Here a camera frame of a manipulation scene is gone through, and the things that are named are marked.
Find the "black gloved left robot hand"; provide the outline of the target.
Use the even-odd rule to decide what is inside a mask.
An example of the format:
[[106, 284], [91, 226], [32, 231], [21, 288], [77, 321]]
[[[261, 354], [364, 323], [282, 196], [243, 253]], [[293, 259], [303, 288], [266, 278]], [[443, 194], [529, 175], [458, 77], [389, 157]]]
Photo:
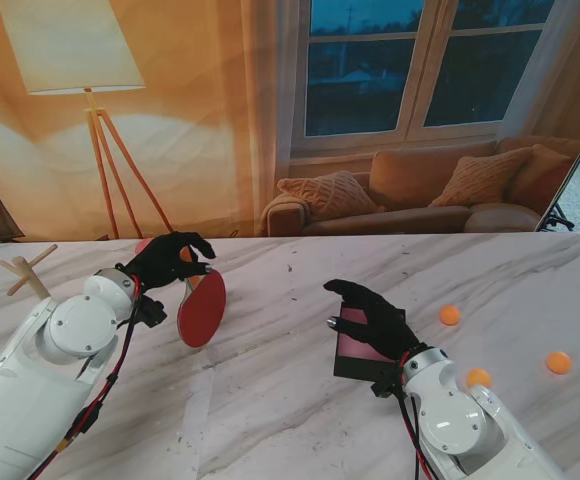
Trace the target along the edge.
[[198, 250], [207, 259], [216, 258], [211, 244], [200, 234], [175, 231], [155, 237], [126, 265], [117, 264], [116, 268], [129, 277], [136, 277], [143, 292], [209, 273], [211, 266], [200, 262], [195, 253], [191, 254], [190, 261], [181, 259], [180, 253], [185, 247]]

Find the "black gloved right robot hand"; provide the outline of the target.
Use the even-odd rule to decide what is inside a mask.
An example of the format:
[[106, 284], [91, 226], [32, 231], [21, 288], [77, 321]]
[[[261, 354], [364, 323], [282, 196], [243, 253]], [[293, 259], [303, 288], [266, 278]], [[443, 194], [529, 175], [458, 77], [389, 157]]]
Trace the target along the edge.
[[337, 333], [367, 344], [394, 361], [400, 361], [408, 351], [420, 352], [427, 348], [407, 325], [405, 311], [380, 294], [342, 279], [330, 280], [323, 287], [339, 295], [345, 306], [361, 310], [366, 318], [366, 323], [361, 324], [341, 316], [331, 317], [328, 326]]

